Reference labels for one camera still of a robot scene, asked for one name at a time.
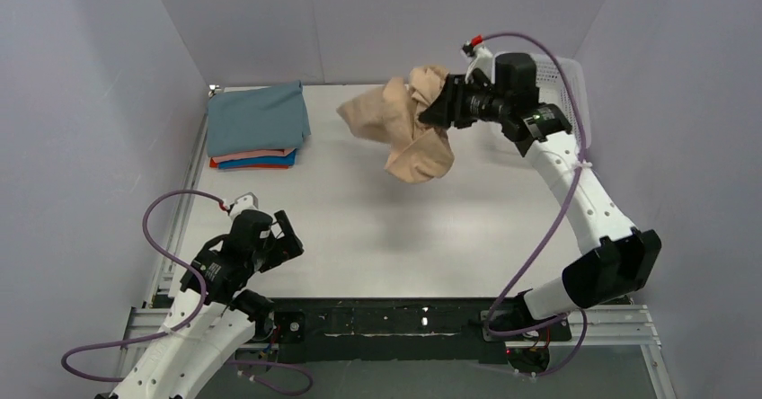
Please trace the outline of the beige t shirt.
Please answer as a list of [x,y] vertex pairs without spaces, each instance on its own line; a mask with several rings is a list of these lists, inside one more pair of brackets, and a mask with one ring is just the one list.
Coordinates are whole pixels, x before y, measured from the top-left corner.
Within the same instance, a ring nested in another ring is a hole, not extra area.
[[455,156],[444,129],[419,122],[441,94],[449,71],[417,66],[340,105],[337,113],[357,138],[389,146],[385,171],[401,182],[424,183],[446,175]]

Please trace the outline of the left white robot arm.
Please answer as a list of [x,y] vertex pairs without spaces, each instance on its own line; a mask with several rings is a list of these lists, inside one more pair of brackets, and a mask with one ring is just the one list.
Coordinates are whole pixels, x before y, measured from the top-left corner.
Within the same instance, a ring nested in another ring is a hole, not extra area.
[[225,235],[207,241],[191,262],[161,326],[110,398],[193,398],[244,343],[275,329],[274,303],[247,289],[257,272],[304,252],[288,215],[256,208],[232,212]]

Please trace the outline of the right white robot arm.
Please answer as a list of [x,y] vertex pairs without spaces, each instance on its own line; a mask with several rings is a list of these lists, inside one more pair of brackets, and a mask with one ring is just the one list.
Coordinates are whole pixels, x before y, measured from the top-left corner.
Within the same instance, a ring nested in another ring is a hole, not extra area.
[[525,324],[642,289],[662,247],[655,231],[642,231],[616,206],[581,158],[581,132],[558,105],[542,100],[538,69],[527,53],[503,53],[493,59],[491,76],[480,69],[447,75],[441,93],[419,117],[442,129],[477,121],[499,124],[559,202],[580,258],[559,278],[518,296]]

